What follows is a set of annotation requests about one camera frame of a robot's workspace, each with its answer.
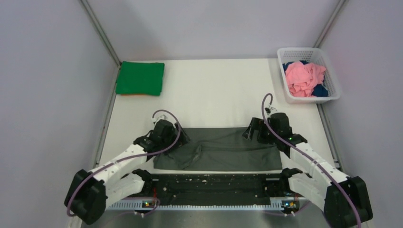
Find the dark grey t-shirt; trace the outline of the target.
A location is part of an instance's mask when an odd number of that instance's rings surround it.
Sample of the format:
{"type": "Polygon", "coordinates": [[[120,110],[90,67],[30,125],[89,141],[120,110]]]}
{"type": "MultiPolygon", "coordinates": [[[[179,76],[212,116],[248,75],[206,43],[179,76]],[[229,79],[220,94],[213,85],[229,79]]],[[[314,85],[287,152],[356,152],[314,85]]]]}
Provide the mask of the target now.
{"type": "Polygon", "coordinates": [[[274,171],[282,169],[279,150],[256,139],[247,140],[240,128],[185,128],[189,140],[159,154],[154,168],[175,171],[274,171]]]}

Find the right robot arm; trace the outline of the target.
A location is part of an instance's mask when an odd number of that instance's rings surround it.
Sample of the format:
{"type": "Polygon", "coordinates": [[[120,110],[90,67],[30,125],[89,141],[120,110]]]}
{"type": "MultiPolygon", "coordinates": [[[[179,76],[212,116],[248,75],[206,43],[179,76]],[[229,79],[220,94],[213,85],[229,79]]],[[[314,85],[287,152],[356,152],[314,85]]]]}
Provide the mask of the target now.
{"type": "Polygon", "coordinates": [[[350,177],[323,159],[300,134],[292,132],[285,113],[267,119],[253,117],[242,135],[261,144],[274,145],[300,168],[284,168],[278,183],[285,196],[296,193],[324,213],[332,228],[359,227],[373,218],[365,181],[350,177]]]}

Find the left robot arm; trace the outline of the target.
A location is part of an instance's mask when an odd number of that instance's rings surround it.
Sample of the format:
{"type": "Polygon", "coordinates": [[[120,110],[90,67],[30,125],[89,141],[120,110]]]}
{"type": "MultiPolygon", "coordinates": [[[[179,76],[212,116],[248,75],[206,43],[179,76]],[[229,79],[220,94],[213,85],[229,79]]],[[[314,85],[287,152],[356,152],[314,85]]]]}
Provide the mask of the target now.
{"type": "Polygon", "coordinates": [[[153,179],[140,165],[189,141],[179,123],[156,121],[152,130],[109,162],[89,171],[81,169],[74,175],[64,200],[68,216],[77,216],[91,225],[114,203],[137,193],[149,195],[153,179]]]}

